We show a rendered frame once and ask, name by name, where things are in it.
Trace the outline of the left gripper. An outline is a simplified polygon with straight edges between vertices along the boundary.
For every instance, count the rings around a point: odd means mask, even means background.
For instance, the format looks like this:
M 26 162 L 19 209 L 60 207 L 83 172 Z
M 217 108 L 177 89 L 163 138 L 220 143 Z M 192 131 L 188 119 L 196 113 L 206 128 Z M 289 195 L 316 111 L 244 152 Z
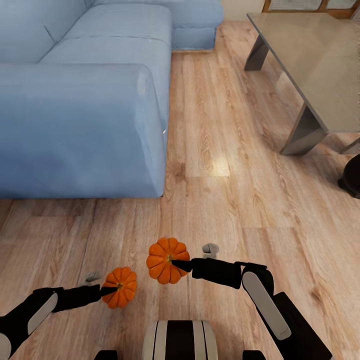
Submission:
M 81 286 L 73 288 L 73 302 L 70 306 L 71 309 L 80 308 L 86 306 L 90 303 L 97 302 L 101 299 L 101 297 L 109 295 L 118 291 L 116 286 L 114 287 L 102 287 L 100 285 L 93 285 L 93 286 Z

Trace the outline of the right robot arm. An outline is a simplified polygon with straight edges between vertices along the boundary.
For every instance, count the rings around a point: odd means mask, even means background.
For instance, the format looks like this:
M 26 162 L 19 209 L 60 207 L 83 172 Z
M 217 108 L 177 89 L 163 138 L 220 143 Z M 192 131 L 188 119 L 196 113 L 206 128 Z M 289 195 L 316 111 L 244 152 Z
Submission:
M 218 260 L 220 249 L 213 243 L 202 250 L 208 253 L 203 258 L 172 260 L 172 264 L 187 273 L 192 271 L 194 279 L 234 289 L 239 289 L 242 282 L 284 360 L 336 360 L 287 294 L 283 291 L 274 295 L 273 276 L 266 265 Z

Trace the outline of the pumpkin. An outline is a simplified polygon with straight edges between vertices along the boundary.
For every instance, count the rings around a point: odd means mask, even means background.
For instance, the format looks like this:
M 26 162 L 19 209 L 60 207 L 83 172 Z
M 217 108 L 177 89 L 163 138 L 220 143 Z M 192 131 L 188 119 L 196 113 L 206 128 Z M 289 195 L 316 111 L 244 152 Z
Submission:
M 134 299 L 138 288 L 137 275 L 128 266 L 116 268 L 105 280 L 103 287 L 117 287 L 117 291 L 102 296 L 102 300 L 111 310 L 122 309 Z
M 161 285 L 176 284 L 187 272 L 174 264 L 174 261 L 190 261 L 187 246 L 179 242 L 175 237 L 162 237 L 150 246 L 146 265 L 149 268 L 149 276 L 157 280 Z

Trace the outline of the cauldron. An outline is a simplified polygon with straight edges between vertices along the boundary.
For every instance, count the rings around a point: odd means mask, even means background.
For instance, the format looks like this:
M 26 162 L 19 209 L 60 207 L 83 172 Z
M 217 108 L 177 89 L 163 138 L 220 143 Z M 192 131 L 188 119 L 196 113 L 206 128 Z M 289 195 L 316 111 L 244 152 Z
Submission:
M 341 189 L 346 188 L 360 199 L 360 154 L 353 157 L 344 167 L 343 177 L 337 180 Z

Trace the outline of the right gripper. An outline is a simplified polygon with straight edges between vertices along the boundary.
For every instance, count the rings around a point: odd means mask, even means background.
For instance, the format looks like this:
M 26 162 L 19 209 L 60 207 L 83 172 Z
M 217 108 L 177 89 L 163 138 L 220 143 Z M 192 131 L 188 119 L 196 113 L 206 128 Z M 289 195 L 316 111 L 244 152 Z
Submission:
M 217 284 L 224 285 L 222 280 L 223 260 L 214 258 L 197 258 L 190 261 L 172 260 L 172 264 L 186 271 L 192 271 L 194 279 L 204 279 Z

